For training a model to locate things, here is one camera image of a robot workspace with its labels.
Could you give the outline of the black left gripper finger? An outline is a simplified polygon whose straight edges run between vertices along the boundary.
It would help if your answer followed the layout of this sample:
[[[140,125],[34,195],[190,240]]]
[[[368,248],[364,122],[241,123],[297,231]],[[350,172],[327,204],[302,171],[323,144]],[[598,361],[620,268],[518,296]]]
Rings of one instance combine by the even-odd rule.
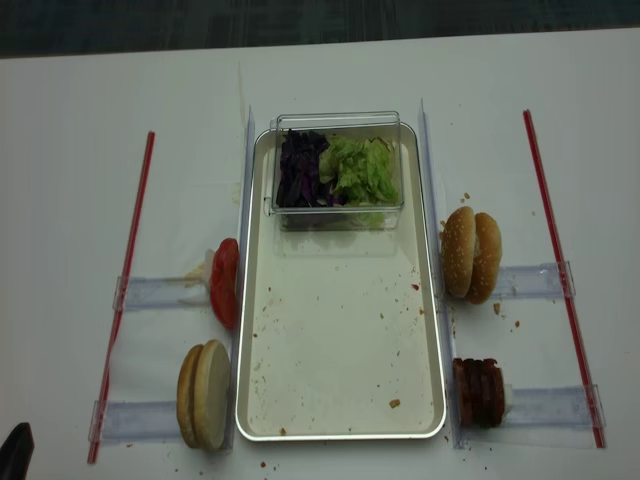
[[[0,450],[1,480],[25,480],[34,451],[31,425],[19,423],[6,438]]]

